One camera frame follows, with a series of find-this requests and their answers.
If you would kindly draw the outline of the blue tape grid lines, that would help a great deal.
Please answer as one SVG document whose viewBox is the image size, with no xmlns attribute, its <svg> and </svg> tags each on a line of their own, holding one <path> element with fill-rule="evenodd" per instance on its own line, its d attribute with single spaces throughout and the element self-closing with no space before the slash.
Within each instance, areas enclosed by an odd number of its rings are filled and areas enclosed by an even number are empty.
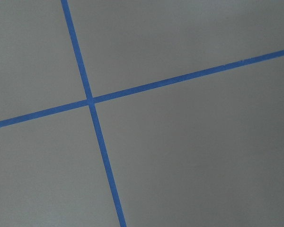
<svg viewBox="0 0 284 227">
<path fill-rule="evenodd" d="M 215 66 L 212 68 L 208 68 L 208 69 L 204 69 L 204 70 L 200 70 L 200 71 L 196 71 L 196 72 L 192 72 L 192 73 L 148 83 L 145 85 L 127 88 L 124 90 L 120 90 L 120 91 L 116 91 L 113 93 L 94 97 L 92 95 L 92 89 L 90 87 L 89 79 L 86 73 L 84 60 L 81 54 L 80 45 L 79 45 L 79 41 L 76 35 L 76 30 L 73 24 L 71 10 L 69 8 L 68 1 L 62 0 L 61 6 L 63 9 L 64 18 L 65 18 L 66 25 L 68 28 L 71 44 L 73 47 L 73 52 L 74 52 L 76 62 L 78 65 L 80 78 L 82 81 L 82 85 L 83 85 L 86 98 L 81 101 L 77 101 L 77 102 L 73 102 L 73 103 L 69 103 L 65 105 L 60 105 L 60 106 L 55 106 L 49 109 L 45 109 L 45 110 L 28 113 L 25 115 L 2 120 L 0 121 L 0 128 L 87 106 L 89 108 L 90 116 L 93 122 L 102 161 L 103 161 L 105 172 L 107 175 L 107 180 L 108 180 L 110 191 L 111 191 L 112 198 L 114 201 L 114 206 L 115 206 L 116 214 L 118 217 L 119 225 L 122 227 L 125 227 L 127 223 L 126 223 L 126 219 L 124 216 L 122 204 L 119 198 L 111 163 L 110 163 L 109 156 L 107 153 L 107 148 L 106 148 L 103 132 L 102 132 L 100 121 L 99 121 L 98 114 L 97 114 L 96 104 L 106 102 L 109 100 L 114 100 L 114 99 L 121 98 L 121 97 L 125 97 L 125 96 L 130 96 L 130 95 L 137 94 L 140 92 L 145 92 L 145 91 L 152 90 L 152 89 L 157 89 L 157 88 L 164 87 L 164 86 L 169 86 L 169 85 L 180 83 L 183 81 L 200 78 L 200 77 L 215 74 L 218 72 L 223 72 L 223 71 L 243 67 L 246 65 L 255 64 L 258 62 L 267 61 L 270 59 L 283 57 L 284 50 L 279 50 L 277 52 L 271 52 L 271 53 L 267 53 L 264 55 L 260 55 L 260 56 L 256 56 L 256 57 L 252 57 L 252 58 L 248 58 L 248 59 L 244 59 L 244 60 L 240 60 L 236 62 L 231 62 L 228 64 L 219 65 L 219 66 Z"/>
</svg>

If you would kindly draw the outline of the brown paper table cover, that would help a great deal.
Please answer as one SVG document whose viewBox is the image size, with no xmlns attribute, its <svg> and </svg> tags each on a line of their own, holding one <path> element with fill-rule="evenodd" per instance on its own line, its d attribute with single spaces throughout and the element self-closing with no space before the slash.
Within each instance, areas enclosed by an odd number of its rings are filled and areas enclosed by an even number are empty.
<svg viewBox="0 0 284 227">
<path fill-rule="evenodd" d="M 284 0 L 68 0 L 94 97 L 284 50 Z M 61 0 L 0 0 L 0 121 L 86 98 Z M 126 227 L 284 227 L 284 56 L 96 104 Z M 120 227 L 87 106 L 0 128 L 0 227 Z"/>
</svg>

